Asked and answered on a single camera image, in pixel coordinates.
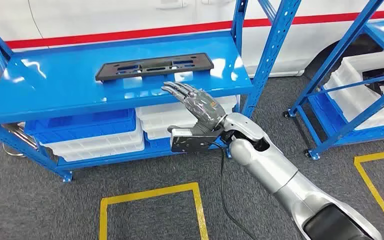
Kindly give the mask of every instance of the robotic arm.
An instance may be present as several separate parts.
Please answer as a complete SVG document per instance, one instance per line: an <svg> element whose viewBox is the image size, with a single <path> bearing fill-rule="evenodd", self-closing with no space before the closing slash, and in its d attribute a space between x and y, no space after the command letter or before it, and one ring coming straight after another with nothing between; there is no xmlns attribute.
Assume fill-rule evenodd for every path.
<svg viewBox="0 0 384 240"><path fill-rule="evenodd" d="M302 175L251 119L237 112L226 115L214 98L188 84L165 82L162 89L198 119L193 128L168 128L173 152L206 151L220 137L231 157L281 203L306 240L382 239L361 214Z"/></svg>

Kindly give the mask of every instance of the yellow floor marking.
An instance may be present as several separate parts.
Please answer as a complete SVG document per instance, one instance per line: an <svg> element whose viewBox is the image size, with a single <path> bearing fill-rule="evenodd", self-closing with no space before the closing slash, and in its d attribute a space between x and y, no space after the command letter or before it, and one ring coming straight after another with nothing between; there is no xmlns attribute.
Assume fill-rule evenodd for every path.
<svg viewBox="0 0 384 240"><path fill-rule="evenodd" d="M354 165L357 168L358 172L360 173L361 177L363 178L365 184L367 185L374 199L377 201L377 203L379 204L380 208L384 213L384 199L379 194L378 190L376 189L373 182L370 180L369 176L367 175L366 171L363 169L363 166L361 164L361 163L380 160L380 159L384 159L384 152L374 153L374 154L369 154L364 156L356 156L354 157Z"/></svg>
<svg viewBox="0 0 384 240"><path fill-rule="evenodd" d="M167 194L175 194L186 191L193 192L193 200L195 202L196 216L198 218L199 233L201 240L208 240L207 226L205 223L203 203L201 201L200 189L197 182L181 184L157 188L148 191L129 193L120 196L103 197L100 201L99 215L99 240L107 240L107 208L110 204L119 204L140 199L158 197Z"/></svg>

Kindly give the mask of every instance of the white plastic crate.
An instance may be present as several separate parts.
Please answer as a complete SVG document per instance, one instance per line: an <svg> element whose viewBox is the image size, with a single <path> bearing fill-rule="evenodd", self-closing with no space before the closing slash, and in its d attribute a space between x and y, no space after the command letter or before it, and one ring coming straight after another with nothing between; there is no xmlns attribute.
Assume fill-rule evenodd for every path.
<svg viewBox="0 0 384 240"><path fill-rule="evenodd" d="M229 114L236 105L236 96L217 97L216 100ZM181 102L142 106L136 108L136 117L141 121L145 132L166 128L170 125L194 125L198 120Z"/></svg>
<svg viewBox="0 0 384 240"><path fill-rule="evenodd" d="M197 121L194 121L194 122L190 122L190 123L176 124L176 126L178 126L180 128L192 128L196 123L197 123ZM148 129L145 132L146 132L149 140L168 138L171 135L169 133L169 131L167 131L167 128L169 126L170 125L166 125L163 127L159 126L158 128Z"/></svg>
<svg viewBox="0 0 384 240"><path fill-rule="evenodd" d="M383 69L384 51L357 56L344 57L340 67L332 72L329 81L323 86L332 89L348 84L363 81L363 72ZM329 96L337 103L348 122L352 121L361 112L381 96L364 85L348 87L328 92ZM384 126L384 108L364 121L356 130Z"/></svg>
<svg viewBox="0 0 384 240"><path fill-rule="evenodd" d="M130 132L80 138L42 144L67 162L142 151L145 148L141 121L136 118L136 129Z"/></svg>

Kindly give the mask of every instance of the car door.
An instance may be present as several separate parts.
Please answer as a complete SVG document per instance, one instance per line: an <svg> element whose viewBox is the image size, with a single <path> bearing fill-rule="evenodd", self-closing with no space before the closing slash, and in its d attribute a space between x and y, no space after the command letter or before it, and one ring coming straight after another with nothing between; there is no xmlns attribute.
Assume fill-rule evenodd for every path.
<svg viewBox="0 0 384 240"><path fill-rule="evenodd" d="M44 38L193 24L195 0L30 0Z"/></svg>
<svg viewBox="0 0 384 240"><path fill-rule="evenodd" d="M4 41L41 38L28 0L0 0L0 37Z"/></svg>

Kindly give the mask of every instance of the robot finger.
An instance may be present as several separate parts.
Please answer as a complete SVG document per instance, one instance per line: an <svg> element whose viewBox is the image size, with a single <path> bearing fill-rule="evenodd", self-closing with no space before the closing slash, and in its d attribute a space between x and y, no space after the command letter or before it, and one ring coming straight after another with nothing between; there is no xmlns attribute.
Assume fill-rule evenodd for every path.
<svg viewBox="0 0 384 240"><path fill-rule="evenodd" d="M179 91L177 91L176 89L172 88L171 86L162 86L161 89L173 95L181 103L184 103L186 96L180 93Z"/></svg>
<svg viewBox="0 0 384 240"><path fill-rule="evenodd" d="M189 91L178 82L166 81L166 82L164 82L164 85L170 86L170 87L176 89L177 91L181 92L186 97L189 97Z"/></svg>
<svg viewBox="0 0 384 240"><path fill-rule="evenodd" d="M180 83L180 82L178 84L182 85L186 90L189 91L189 96L193 97L193 96L196 95L195 91L197 91L197 89L194 88L193 86L191 86L191 85L189 85L187 83Z"/></svg>

